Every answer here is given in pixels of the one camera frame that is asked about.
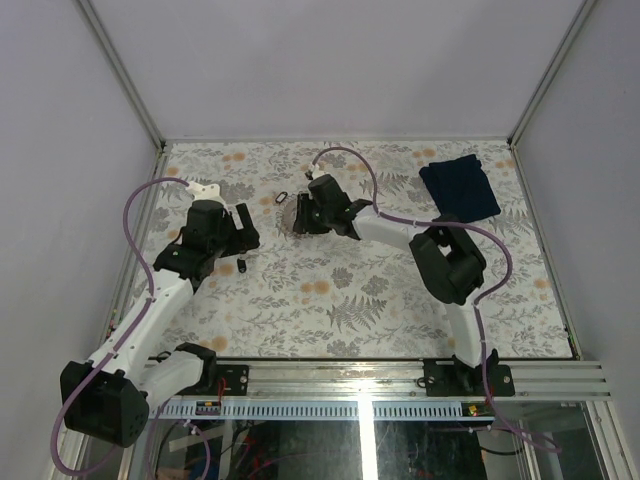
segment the glass panel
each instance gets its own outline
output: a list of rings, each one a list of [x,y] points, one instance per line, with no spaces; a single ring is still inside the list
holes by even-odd
[[[373,410],[365,415],[362,404],[355,420],[193,422],[205,433],[212,453],[206,480],[606,478],[582,405],[510,404],[505,411],[519,418],[523,428],[552,437],[562,453],[528,448],[514,435],[497,429],[469,432],[461,428],[468,423],[402,417],[376,421]],[[117,476],[119,465],[114,460],[108,469],[89,478],[148,478],[145,442],[143,435],[125,468],[128,477]],[[195,480],[206,463],[204,443],[184,427],[184,421],[158,422],[150,452],[159,480]],[[104,448],[92,447],[90,463],[103,453]]]

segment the black mounting bracket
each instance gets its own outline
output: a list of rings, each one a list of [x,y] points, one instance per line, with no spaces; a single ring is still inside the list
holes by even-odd
[[[179,395],[218,396],[218,386],[224,378],[226,387],[224,397],[246,397],[249,388],[249,365],[220,365],[216,366],[215,382],[208,388],[188,387],[181,390]]]
[[[514,397],[516,394],[508,365],[500,365],[498,352],[487,358],[487,377],[493,397]],[[451,361],[423,360],[424,385],[427,397],[485,396],[482,367],[470,368],[453,357]]]

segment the aluminum frame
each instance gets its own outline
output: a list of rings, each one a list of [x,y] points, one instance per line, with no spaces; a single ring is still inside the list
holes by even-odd
[[[544,234],[535,221],[535,207],[531,202],[526,178],[520,170],[518,161],[517,144],[522,137],[529,121],[534,115],[542,98],[546,94],[553,79],[562,67],[571,46],[593,12],[599,0],[584,0],[576,13],[567,33],[556,50],[552,61],[547,67],[540,83],[538,84],[531,100],[519,119],[508,142],[512,145],[512,152],[519,169],[519,177],[523,185],[524,197],[533,214],[534,225],[539,233],[539,241],[543,250],[543,256],[547,267],[555,277],[554,282],[556,297],[560,303],[567,326],[574,339],[574,346],[580,355],[580,347],[575,336],[573,323],[566,310],[566,302],[562,290],[557,283],[553,261],[548,255]],[[107,62],[115,74],[134,112],[145,128],[151,142],[156,146],[159,159],[151,178],[160,176],[166,165],[166,154],[163,152],[165,139],[158,130],[153,118],[149,114],[144,102],[140,98],[137,88],[131,80],[116,49],[114,48],[99,16],[93,7],[91,0],[73,0],[81,17],[93,34],[96,43],[101,48]],[[175,139],[175,142],[202,142],[204,139]],[[138,243],[146,236],[151,213],[155,204],[158,188],[152,188],[145,193],[139,215],[136,222],[134,238]],[[109,323],[114,316],[120,315],[126,308],[131,285],[137,268],[133,255],[129,254],[120,273],[118,287],[113,298],[112,308],[105,331],[101,336],[104,339]],[[223,360],[225,363],[239,362],[241,360]],[[332,399],[352,399],[363,391],[377,396],[382,401],[429,401],[424,391],[415,386],[415,375],[421,375],[421,363],[415,361],[380,361],[380,362],[300,362],[300,361],[262,361],[250,360],[252,375],[249,388],[249,398],[260,402],[266,399],[286,401],[293,395],[296,400],[317,399],[321,394],[326,401]],[[611,392],[606,383],[604,374],[598,362],[584,361],[527,361],[517,360],[505,362],[512,368],[513,381],[516,387],[516,397],[513,399],[498,399],[502,403],[514,403],[517,401],[545,402],[545,401],[585,401],[589,418],[592,422],[593,437],[596,448],[601,455],[602,465],[606,468],[610,478],[638,478],[638,473],[633,463],[629,462],[628,446],[624,437],[620,434],[620,424],[610,403]],[[314,378],[304,378],[301,372],[308,368],[313,371]],[[176,401],[188,401],[189,399],[176,399]],[[481,401],[480,397],[464,398],[464,401]],[[82,434],[72,431],[63,431],[60,438],[62,458],[69,465],[78,467],[82,461],[82,454],[86,449],[85,438]],[[123,455],[119,480],[129,478],[130,467],[139,458],[139,449],[132,447]],[[531,466],[530,456],[527,456],[529,464],[529,477],[535,476],[535,467]],[[55,470],[52,465],[48,478],[67,478]]]
[[[553,82],[554,78],[556,78],[556,75],[562,68],[562,65],[564,64],[564,61],[567,58],[567,54],[571,50],[571,47],[573,46],[575,39],[578,37],[582,29],[584,28],[585,24],[587,23],[587,20],[593,13],[594,8],[599,3],[599,1],[600,0],[583,0],[582,4],[580,5],[580,8],[578,9],[575,16],[573,17],[573,20],[571,21],[571,24],[569,25],[567,32],[564,34],[564,37],[562,38],[560,45],[558,45],[558,48],[553,54],[551,62],[547,66],[547,69],[545,70],[544,75],[540,79],[538,86],[533,92],[533,95],[531,96],[529,103],[524,109],[524,112],[522,112],[522,115],[520,116],[518,123],[516,123],[516,126],[514,127],[511,134],[509,135],[508,137],[509,144],[517,145],[520,139],[522,138],[522,134],[527,128],[527,125],[529,125],[529,122],[533,117],[534,113],[538,109],[538,105],[540,105],[540,102],[546,95],[547,90],[549,90],[551,83]]]
[[[484,397],[460,399],[427,397],[425,390],[415,383],[415,380],[423,375],[420,360],[348,362],[221,358],[220,363],[248,364],[251,369],[247,396],[239,399],[239,403],[254,405],[272,405],[274,402],[286,405],[288,402],[301,401],[340,403],[357,399],[362,395],[389,405],[399,401],[415,405],[424,402],[441,403],[458,400],[484,401]],[[511,368],[516,396],[497,398],[496,400],[503,407],[516,407],[519,403],[543,405],[548,402],[553,404],[585,402],[589,418],[596,419],[596,425],[591,428],[591,431],[594,447],[603,459],[601,462],[603,471],[611,479],[638,478],[634,465],[627,460],[627,445],[619,435],[617,417],[611,404],[611,392],[599,362],[513,360],[504,363]],[[216,398],[174,397],[173,413],[162,415],[161,418],[185,418],[193,411],[190,407],[193,407],[196,401],[203,400],[216,400]],[[528,445],[524,447],[525,455],[519,463],[521,475],[526,475],[522,478],[541,478],[534,449]],[[134,457],[135,454],[123,458],[120,472],[129,471],[128,469],[132,468]]]
[[[140,120],[149,140],[157,150],[162,150],[165,144],[164,137],[160,133],[155,121],[142,101],[142,98],[138,93],[138,89],[133,83],[133,80],[131,80],[129,72],[127,72],[124,63],[122,63],[122,60],[120,59],[120,55],[118,55],[118,52],[113,46],[113,43],[109,38],[93,3],[91,0],[73,0],[73,3],[87,25],[87,28],[93,35],[96,44],[100,50],[102,50],[109,67],[122,88],[122,93],[129,101],[129,105],[131,105],[131,108],[138,117],[138,120]]]

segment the floral tablecloth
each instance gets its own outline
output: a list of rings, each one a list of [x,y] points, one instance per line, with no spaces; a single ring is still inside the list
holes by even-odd
[[[409,254],[380,244],[330,233],[298,237],[283,225],[288,201],[306,189],[303,171],[323,142],[177,143],[167,175],[218,183],[230,205],[246,203],[261,234],[261,247],[246,256],[219,260],[213,275],[171,321],[158,351],[189,341],[224,356],[440,357],[455,341],[444,308],[426,291]],[[438,216],[418,176],[420,167],[475,153],[502,214],[478,222],[511,250],[508,285],[482,303],[489,340],[503,357],[569,357],[571,350],[547,277],[515,164],[501,141],[343,142],[368,158],[377,172],[381,206],[406,215]],[[366,169],[348,153],[322,161],[352,199],[370,198]],[[191,197],[178,184],[162,187],[145,243],[155,256],[185,222]],[[504,273],[505,259],[472,234],[487,258],[485,286]],[[144,288],[138,275],[134,297]]]

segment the enclosure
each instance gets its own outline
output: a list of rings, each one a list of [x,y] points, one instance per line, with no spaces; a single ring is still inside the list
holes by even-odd
[[[419,466],[440,442],[473,452],[465,461],[486,478],[637,478],[635,2],[74,0],[6,10],[7,478],[66,478],[46,452],[60,372],[144,299],[122,207],[138,185],[167,176],[218,184],[229,206],[246,203],[260,247],[242,257],[246,272],[234,256],[216,260],[154,354],[206,347],[221,368],[246,368],[244,392],[176,395],[89,478],[144,478],[147,457],[157,475],[188,478],[209,444],[220,479],[462,475],[440,457]],[[509,282],[480,306],[515,391],[495,400],[562,454],[517,435],[456,431],[478,408],[480,420],[496,418],[484,396],[429,394],[418,382],[429,362],[450,362],[460,339],[406,251],[292,231],[305,172],[331,146],[370,162],[382,210],[421,219],[441,209],[420,169],[477,157],[500,213],[473,225],[513,258]],[[371,198],[374,181],[351,153],[319,165],[351,199]],[[141,195],[129,221],[148,264],[180,237],[192,200],[172,184]],[[505,256],[470,235],[486,258],[485,287],[496,284]],[[207,410],[216,400],[219,411]],[[208,442],[189,440],[173,425],[181,419]],[[16,441],[25,431],[28,451]],[[278,446],[262,451],[242,435]],[[74,468],[105,448],[72,430],[58,443]]]

